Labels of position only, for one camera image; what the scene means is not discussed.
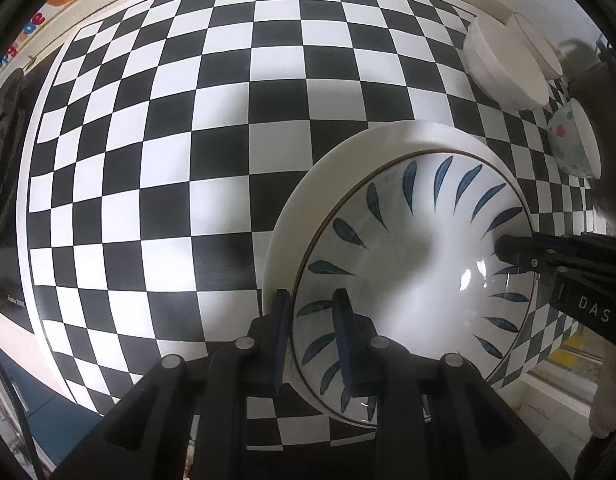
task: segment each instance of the table surface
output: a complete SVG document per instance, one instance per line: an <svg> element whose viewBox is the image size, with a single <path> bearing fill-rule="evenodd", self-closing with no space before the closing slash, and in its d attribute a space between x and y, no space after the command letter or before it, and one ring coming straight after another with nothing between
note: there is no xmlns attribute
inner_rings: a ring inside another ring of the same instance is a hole
<svg viewBox="0 0 616 480"><path fill-rule="evenodd" d="M547 142L562 85L545 109L502 111L462 64L477 12L457 0L132 0L84 23L38 97L17 209L26 304L76 402L105 414L162 356L243 335L290 193L369 126L465 130L510 168L535 228L591 230L589 190ZM539 307L494 387L575 329ZM251 449L372 434L288 384L248 400Z"/></svg>

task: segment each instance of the white bowl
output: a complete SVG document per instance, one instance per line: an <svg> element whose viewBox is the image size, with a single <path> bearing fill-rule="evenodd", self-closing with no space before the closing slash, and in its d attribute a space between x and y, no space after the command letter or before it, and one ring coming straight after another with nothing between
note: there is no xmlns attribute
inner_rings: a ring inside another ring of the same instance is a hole
<svg viewBox="0 0 616 480"><path fill-rule="evenodd" d="M515 12L506 22L515 37L533 55L546 79L563 76L562 64L548 41L534 30L533 25L521 14Z"/></svg>
<svg viewBox="0 0 616 480"><path fill-rule="evenodd" d="M493 17L480 14L472 21L464 54L467 71L502 108L527 110L548 104L548 83L534 57Z"/></svg>

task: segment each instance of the blue leaf pattern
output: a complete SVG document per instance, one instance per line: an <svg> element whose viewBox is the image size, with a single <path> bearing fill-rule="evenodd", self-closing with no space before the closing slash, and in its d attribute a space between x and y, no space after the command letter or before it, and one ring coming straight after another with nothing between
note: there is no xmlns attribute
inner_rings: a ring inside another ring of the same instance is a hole
<svg viewBox="0 0 616 480"><path fill-rule="evenodd" d="M498 186L491 187L488 191L486 191L486 193L483 194L483 196L477 202L477 205L474 207L474 211L472 212L472 218L470 219L471 223L477 216L477 213L482 209L482 207L486 205L486 202L488 202L488 200L494 197L499 191L501 191L505 187L506 183L504 182L503 184L499 184Z"/></svg>
<svg viewBox="0 0 616 480"><path fill-rule="evenodd" d="M361 241L361 238L359 238L355 230L345 220L341 218L335 218L332 221L332 228L335 229L335 233L337 234L337 236L345 242L349 242L351 244L355 244L367 249L367 247Z"/></svg>
<svg viewBox="0 0 616 480"><path fill-rule="evenodd" d="M503 319L502 317L484 316L483 319L487 319L494 326L501 328L502 330L506 330L507 332L514 332L514 333L519 332L519 329L514 324L509 322L507 319Z"/></svg>
<svg viewBox="0 0 616 480"><path fill-rule="evenodd" d="M483 164L475 166L474 168L472 168L472 170L468 171L460 180L459 186L457 187L457 195L454 197L454 211L457 211L457 204L459 203L459 199L464 194L464 191L468 189L468 186L470 186L470 183L474 180L474 178L478 175L482 168Z"/></svg>
<svg viewBox="0 0 616 480"><path fill-rule="evenodd" d="M386 224L384 224L382 212L379 209L379 195L377 195L377 188L373 182L371 182L366 189L366 205L368 206L368 209L370 209L373 216L381 222L386 230L388 230Z"/></svg>
<svg viewBox="0 0 616 480"><path fill-rule="evenodd" d="M324 334L310 343L304 352L304 357L302 357L302 364L305 365L312 361L312 359L324 348L326 348L326 346L328 346L333 339L335 339L334 333Z"/></svg>
<svg viewBox="0 0 616 480"><path fill-rule="evenodd" d="M444 179L446 177L446 173L448 173L448 168L453 163L453 155L449 156L444 162L441 163L440 167L435 173L435 181L433 183L433 198L435 200L435 211L437 210L437 197L439 196L439 191L441 191L441 185L444 183Z"/></svg>
<svg viewBox="0 0 616 480"><path fill-rule="evenodd" d="M412 213L412 189L415 186L415 176L417 175L417 161L413 160L403 172L402 188L403 197L406 199L406 203Z"/></svg>
<svg viewBox="0 0 616 480"><path fill-rule="evenodd" d="M490 355L492 355L493 357L496 357L497 359L504 358L503 354L499 350L497 350L497 347L493 345L490 341L486 341L485 339L482 339L481 337L476 336L476 335L475 337L477 338L477 341L479 341L482 344L483 349L486 352L488 352Z"/></svg>

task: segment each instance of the checkerboard mat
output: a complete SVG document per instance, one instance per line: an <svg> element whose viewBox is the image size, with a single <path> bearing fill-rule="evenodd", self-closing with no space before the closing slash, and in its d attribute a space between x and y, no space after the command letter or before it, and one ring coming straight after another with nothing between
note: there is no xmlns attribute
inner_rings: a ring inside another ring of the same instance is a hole
<svg viewBox="0 0 616 480"><path fill-rule="evenodd" d="M286 200L369 126L465 130L518 179L536 228L592 225L589 190L547 142L561 83L546 109L501 110L464 70L473 18L444 0L145 0L79 30L28 133L18 211L37 311L77 402L105 414L162 356L203 357L246 333ZM497 384L570 330L538 313ZM276 402L248 402L249 445L359 437L303 401Z"/></svg>

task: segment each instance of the small white bowl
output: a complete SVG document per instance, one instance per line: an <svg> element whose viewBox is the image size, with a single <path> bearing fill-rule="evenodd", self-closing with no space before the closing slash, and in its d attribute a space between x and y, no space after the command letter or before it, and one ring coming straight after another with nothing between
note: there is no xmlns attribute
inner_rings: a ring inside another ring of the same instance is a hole
<svg viewBox="0 0 616 480"><path fill-rule="evenodd" d="M550 118L548 141L563 171L578 178L601 177L597 138L579 101L571 99Z"/></svg>
<svg viewBox="0 0 616 480"><path fill-rule="evenodd" d="M515 37L533 55L546 79L552 80L563 76L562 64L554 50L523 15L515 12L506 22L506 27L512 30Z"/></svg>
<svg viewBox="0 0 616 480"><path fill-rule="evenodd" d="M528 49L511 30L487 14L468 27L466 69L504 109L530 110L548 104L548 83Z"/></svg>

